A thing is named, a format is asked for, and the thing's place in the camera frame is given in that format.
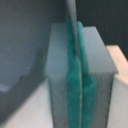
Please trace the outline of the gripper grey teal right finger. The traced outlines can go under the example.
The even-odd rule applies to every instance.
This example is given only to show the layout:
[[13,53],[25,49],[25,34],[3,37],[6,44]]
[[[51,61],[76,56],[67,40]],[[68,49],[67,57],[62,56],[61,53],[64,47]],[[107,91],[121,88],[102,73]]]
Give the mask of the gripper grey teal right finger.
[[82,62],[82,128],[107,128],[114,74],[117,68],[95,27],[78,23]]

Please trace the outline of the gripper grey teal left finger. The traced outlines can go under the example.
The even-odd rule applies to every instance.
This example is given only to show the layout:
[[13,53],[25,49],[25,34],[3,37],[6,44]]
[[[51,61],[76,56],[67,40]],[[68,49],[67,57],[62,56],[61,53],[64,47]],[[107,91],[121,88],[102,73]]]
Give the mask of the gripper grey teal left finger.
[[45,74],[49,80],[53,128],[69,128],[67,116],[68,30],[71,21],[53,23]]

